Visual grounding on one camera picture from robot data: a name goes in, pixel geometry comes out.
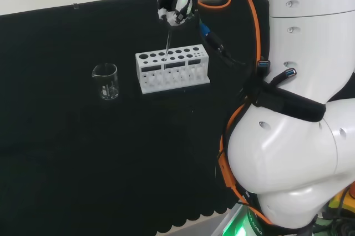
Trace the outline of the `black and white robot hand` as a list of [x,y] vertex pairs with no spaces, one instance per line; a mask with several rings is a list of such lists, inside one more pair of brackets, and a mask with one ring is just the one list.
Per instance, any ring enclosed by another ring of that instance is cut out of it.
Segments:
[[197,0],[157,0],[158,17],[170,30],[199,23]]

